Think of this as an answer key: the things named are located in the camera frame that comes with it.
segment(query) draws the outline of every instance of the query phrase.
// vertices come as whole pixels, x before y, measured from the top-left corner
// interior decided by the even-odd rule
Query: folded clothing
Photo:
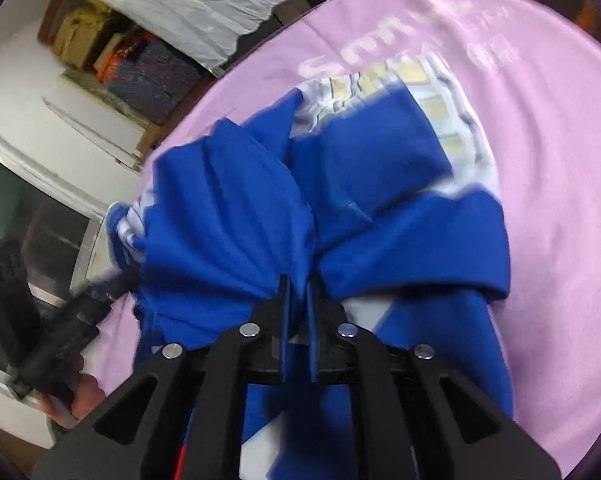
[[[117,262],[141,265],[136,362],[167,342],[212,343],[281,274],[300,321],[318,272],[338,300],[391,290],[370,328],[395,346],[433,345],[511,415],[487,307],[509,292],[497,184],[480,123],[436,56],[308,82],[242,126],[219,121],[162,155],[153,188],[108,215]],[[310,384],[306,352],[292,355],[296,386],[250,387],[244,438],[289,412],[270,475],[352,478],[347,391]]]

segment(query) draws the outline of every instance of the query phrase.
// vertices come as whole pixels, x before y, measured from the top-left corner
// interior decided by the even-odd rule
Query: human hand
[[[76,370],[82,370],[83,365],[83,358],[80,358],[80,361],[76,363]],[[92,375],[81,373],[78,378],[78,387],[76,388],[74,401],[71,405],[71,414],[74,415],[77,420],[83,420],[98,406],[98,404],[103,402],[104,398],[104,391],[98,387],[96,378]],[[40,396],[39,400],[40,410],[42,412],[50,416],[54,422],[63,428],[68,427],[63,418],[56,412],[47,396]]]

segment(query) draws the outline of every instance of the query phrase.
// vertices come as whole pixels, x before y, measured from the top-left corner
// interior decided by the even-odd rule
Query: pink tablecloth
[[[220,81],[156,152],[241,122],[304,79],[439,52],[497,159],[512,294],[494,307],[518,422],[567,474],[601,432],[601,47],[530,0],[330,0]],[[151,164],[143,174],[151,185]],[[104,327],[100,380],[130,373],[131,304]]]

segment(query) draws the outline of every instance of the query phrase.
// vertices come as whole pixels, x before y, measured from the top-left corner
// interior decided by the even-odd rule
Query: blue cloth
[[[275,296],[281,274],[299,321],[308,277],[319,272],[340,300],[398,288],[380,338],[433,345],[511,415],[487,311],[487,300],[509,292],[500,203],[479,186],[454,197],[428,190],[452,168],[404,86],[290,139],[301,101],[293,91],[242,126],[219,121],[211,136],[155,162],[155,202],[136,244],[144,248],[136,361],[170,341],[212,343]],[[353,478],[342,462],[354,464],[346,389],[312,384],[306,349],[291,357],[290,384],[250,387],[244,439],[288,412],[271,477]]]

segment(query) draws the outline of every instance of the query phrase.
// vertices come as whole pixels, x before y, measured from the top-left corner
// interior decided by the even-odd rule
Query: silver screw
[[[358,333],[358,327],[351,323],[341,323],[337,330],[342,337],[354,337]]]
[[[430,345],[416,345],[414,355],[419,359],[429,360],[434,357],[434,349]]]
[[[163,347],[163,357],[167,359],[176,359],[183,353],[183,347],[178,343],[170,343]]]
[[[260,327],[256,323],[245,323],[238,329],[243,337],[256,337],[260,332]]]

